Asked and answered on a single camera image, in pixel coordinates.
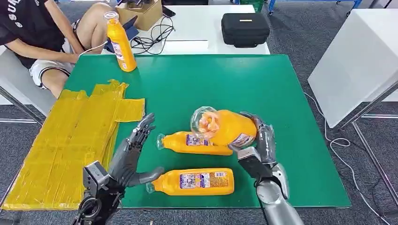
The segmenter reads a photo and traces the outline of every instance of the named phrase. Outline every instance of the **orange bottle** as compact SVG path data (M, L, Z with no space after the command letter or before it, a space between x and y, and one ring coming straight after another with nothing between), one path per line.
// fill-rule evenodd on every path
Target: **orange bottle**
M172 170L147 183L146 190L168 195L229 195L234 192L234 174L229 168Z
M119 15L116 12L107 12L104 17L107 20L107 35L111 39L120 69L125 72L133 71L137 68L137 62L134 59L126 31L119 22Z
M199 137L215 145L250 145L257 135L257 128L250 118L229 110L215 110L209 106L197 109L191 117L191 130Z
M216 146L193 132L184 131L172 135L159 134L157 145L158 149L167 148L179 153L229 156L233 152L227 146Z

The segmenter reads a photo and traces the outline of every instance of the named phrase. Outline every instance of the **cardboard box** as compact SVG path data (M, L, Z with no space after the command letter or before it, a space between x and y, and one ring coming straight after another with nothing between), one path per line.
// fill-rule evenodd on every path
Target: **cardboard box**
M116 7L120 23L125 24L136 15L134 26L140 30L149 30L163 15L161 0L152 0L150 4L143 4L141 9L129 9L126 3Z

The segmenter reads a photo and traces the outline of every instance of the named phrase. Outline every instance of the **bottle label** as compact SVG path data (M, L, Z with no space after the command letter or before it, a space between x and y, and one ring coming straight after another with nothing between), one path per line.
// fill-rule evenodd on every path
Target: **bottle label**
M213 145L213 143L211 143L210 141L208 141L204 138L198 138L195 135L187 135L186 145L188 145L188 146L199 146L199 145L209 146L209 145Z
M254 138L255 137L250 135L240 134L233 142L231 142L231 145L244 147L251 144Z
M180 174L180 188L214 188L227 187L228 177L226 172L204 172Z
M112 46L113 46L113 50L115 51L115 55L119 60L123 60L123 55L122 55L122 49L120 48L120 44L116 43L116 42L112 42Z

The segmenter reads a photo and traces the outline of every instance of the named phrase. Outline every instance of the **white cable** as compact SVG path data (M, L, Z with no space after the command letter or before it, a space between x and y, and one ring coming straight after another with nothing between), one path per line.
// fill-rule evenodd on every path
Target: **white cable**
M363 200L363 201L365 202L365 204L370 208L370 210L371 210L374 214L376 214L383 222L385 222L387 225L391 225L389 222L387 222L387 220L385 220L383 217L381 217L381 216L369 205L369 203L366 201L364 195L363 195L362 192L360 191L360 188L358 187L357 180L355 179L355 173L354 173L353 168L352 168L348 163L346 163L346 162L336 153L336 151L335 151L335 150L333 149L333 147L332 147L332 144L337 144L337 145L342 146L342 147L349 147L349 146L351 145L351 142L350 142L348 139L342 138L342 137L339 137L339 138L336 138L336 139L333 139L333 140L330 140L330 139L328 138L327 133L326 133L326 118L325 118L325 116L323 115L323 113L321 112L321 110L319 109L318 103L316 102L316 100L315 100L314 98L312 98L312 97L311 97L310 95L308 95L307 93L304 92L304 94L307 95L310 99L313 100L313 102L315 103L316 109L318 110L319 114L322 115L322 117L323 117L323 119L324 119L324 121L325 121L325 122L324 122L324 126L325 126L325 138L326 138L326 140L330 141L329 147L330 147L330 149L333 151L333 153L340 159L340 161L342 161L348 168L350 168L351 173L352 173L352 179L354 180L355 187L356 187L357 190L359 191L360 196L362 197L362 200ZM347 142L347 144L338 143L337 141L345 141L345 142Z
M80 53L79 58L80 58L80 56L82 56L83 54L85 54L85 53L87 53L87 52L89 52L89 51L92 51L92 50L94 50L94 49L97 49L97 48L99 48L99 47L102 47L102 46L106 45L107 43L108 43L108 41L104 42L103 44L101 44L101 45L99 45L99 46L97 46L97 47L87 49L86 51Z

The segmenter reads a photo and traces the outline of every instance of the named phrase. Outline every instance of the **green mat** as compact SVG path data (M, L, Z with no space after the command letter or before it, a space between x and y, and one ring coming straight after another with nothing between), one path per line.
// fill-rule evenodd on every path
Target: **green mat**
M166 171L228 167L234 172L235 192L224 196L168 196L161 192L148 194L141 185L126 190L123 207L259 207L254 180L240 167L236 154L206 156L156 148L159 133L189 131L192 113L205 105L255 113L274 126L276 155L287 171L293 206L350 206L286 55L158 55L136 59L138 69L125 73L113 55L85 55L65 88L90 94L96 83L110 79L129 83L126 98L146 98L146 112L156 117L156 129L143 147L138 171L157 166ZM120 124L116 143L127 137L135 125Z

